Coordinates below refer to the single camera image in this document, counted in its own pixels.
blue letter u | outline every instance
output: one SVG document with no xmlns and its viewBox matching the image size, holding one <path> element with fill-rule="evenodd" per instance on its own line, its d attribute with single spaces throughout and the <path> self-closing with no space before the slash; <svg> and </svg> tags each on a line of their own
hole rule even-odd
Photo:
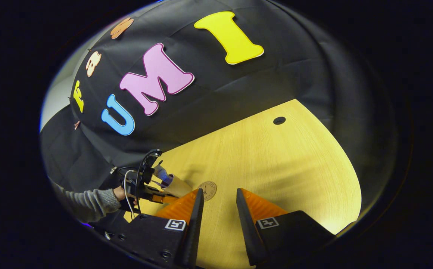
<svg viewBox="0 0 433 269">
<path fill-rule="evenodd" d="M 109 95 L 107 98 L 107 106 L 115 109 L 117 113 L 119 113 L 122 118 L 125 119 L 125 125 L 120 125 L 114 118 L 109 115 L 109 111 L 104 109 L 102 111 L 102 121 L 110 125 L 117 133 L 120 133 L 123 136 L 128 136 L 133 132 L 135 128 L 135 122 L 133 121 L 132 116 L 115 100 L 115 95 Z"/>
</svg>

gray sleeve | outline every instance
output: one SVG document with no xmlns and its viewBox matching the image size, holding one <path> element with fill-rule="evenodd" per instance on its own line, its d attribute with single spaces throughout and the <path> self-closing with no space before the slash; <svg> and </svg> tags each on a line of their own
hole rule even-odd
<svg viewBox="0 0 433 269">
<path fill-rule="evenodd" d="M 75 193 L 65 191 L 52 181 L 51 183 L 59 201 L 83 223 L 98 221 L 107 213 L 117 211 L 121 206 L 112 189 L 106 191 L 94 189 L 93 191 Z"/>
</svg>

gray sweater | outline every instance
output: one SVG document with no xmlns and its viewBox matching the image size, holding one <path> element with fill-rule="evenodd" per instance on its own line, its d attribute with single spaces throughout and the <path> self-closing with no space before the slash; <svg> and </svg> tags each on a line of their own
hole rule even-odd
<svg viewBox="0 0 433 269">
<path fill-rule="evenodd" d="M 112 189 L 75 193 L 64 190 L 52 181 L 51 183 L 59 201 L 82 223 L 98 221 L 121 206 Z"/>
</svg>

round coaster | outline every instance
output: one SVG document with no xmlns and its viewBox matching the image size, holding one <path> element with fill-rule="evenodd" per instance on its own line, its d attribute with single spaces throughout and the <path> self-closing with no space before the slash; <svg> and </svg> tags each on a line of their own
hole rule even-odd
<svg viewBox="0 0 433 269">
<path fill-rule="evenodd" d="M 217 192 L 217 185 L 215 184 L 215 182 L 203 182 L 198 186 L 198 189 L 199 188 L 202 188 L 203 190 L 204 201 L 208 201 L 213 198 L 213 196 L 215 196 Z"/>
</svg>

light wood surface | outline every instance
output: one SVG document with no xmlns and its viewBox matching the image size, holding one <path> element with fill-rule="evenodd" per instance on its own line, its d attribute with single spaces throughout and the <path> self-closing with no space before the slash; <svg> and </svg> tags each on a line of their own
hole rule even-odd
<svg viewBox="0 0 433 269">
<path fill-rule="evenodd" d="M 277 117 L 286 121 L 275 125 Z M 206 181 L 217 185 L 203 207 L 198 245 L 197 265 L 207 269 L 251 267 L 237 188 L 288 212 L 303 210 L 333 234 L 359 215 L 361 190 L 353 166 L 331 133 L 295 99 L 164 152 L 156 163 L 160 160 L 194 189 Z M 165 206 L 143 200 L 140 205 L 146 214 Z"/>
</svg>

